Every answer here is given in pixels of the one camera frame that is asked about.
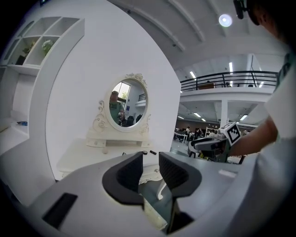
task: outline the white vanity table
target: white vanity table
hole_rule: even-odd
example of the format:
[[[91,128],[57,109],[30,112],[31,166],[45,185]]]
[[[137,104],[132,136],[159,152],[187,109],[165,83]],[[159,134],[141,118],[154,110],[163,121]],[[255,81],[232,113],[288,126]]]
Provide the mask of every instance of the white vanity table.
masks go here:
[[[130,85],[128,93],[131,95],[133,93],[131,89],[136,84],[139,84],[142,92],[144,91],[146,94],[145,111],[141,119],[132,126],[119,126],[112,118],[109,106],[105,106],[109,104],[109,100],[111,103],[112,92],[118,88],[120,83]],[[99,113],[89,129],[86,139],[74,139],[58,162],[57,169],[62,172],[62,177],[79,168],[122,156],[123,153],[147,151],[147,155],[143,155],[143,174],[139,184],[162,180],[158,165],[158,153],[162,150],[157,145],[152,145],[149,139],[148,120],[151,114],[149,114],[148,95],[147,84],[141,74],[128,74],[116,80],[107,91],[105,100],[99,102]],[[128,95],[126,103],[130,101],[129,98],[132,96]],[[150,153],[150,150],[156,152],[156,155]],[[165,182],[162,182],[157,192],[159,200],[162,198],[161,191],[164,187]]]

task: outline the small blue object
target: small blue object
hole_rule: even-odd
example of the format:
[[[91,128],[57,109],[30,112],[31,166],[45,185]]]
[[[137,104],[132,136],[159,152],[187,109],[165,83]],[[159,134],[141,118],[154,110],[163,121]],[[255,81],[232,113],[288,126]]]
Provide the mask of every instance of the small blue object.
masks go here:
[[[26,121],[20,121],[20,122],[17,122],[18,125],[22,125],[22,126],[28,126],[28,122]]]

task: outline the black slot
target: black slot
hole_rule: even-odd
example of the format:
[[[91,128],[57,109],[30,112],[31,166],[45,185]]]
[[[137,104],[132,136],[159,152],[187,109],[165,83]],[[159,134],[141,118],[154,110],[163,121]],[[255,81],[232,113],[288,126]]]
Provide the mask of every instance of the black slot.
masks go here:
[[[51,226],[58,229],[65,219],[66,215],[70,211],[74,202],[77,199],[77,195],[64,193],[58,201],[47,211],[42,219]]]

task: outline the window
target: window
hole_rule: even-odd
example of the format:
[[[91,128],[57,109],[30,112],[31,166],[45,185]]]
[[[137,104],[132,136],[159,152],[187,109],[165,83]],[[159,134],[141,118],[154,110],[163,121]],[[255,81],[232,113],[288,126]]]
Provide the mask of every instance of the window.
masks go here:
[[[130,91],[130,85],[120,82],[114,87],[113,91],[118,92],[118,102],[121,103],[125,109],[126,99]]]

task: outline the white column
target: white column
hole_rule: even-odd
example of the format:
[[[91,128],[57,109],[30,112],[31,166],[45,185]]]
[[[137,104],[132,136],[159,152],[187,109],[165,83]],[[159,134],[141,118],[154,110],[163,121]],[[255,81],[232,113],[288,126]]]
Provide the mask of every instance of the white column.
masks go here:
[[[220,127],[223,127],[224,125],[226,125],[227,121],[228,121],[228,100],[222,100]]]

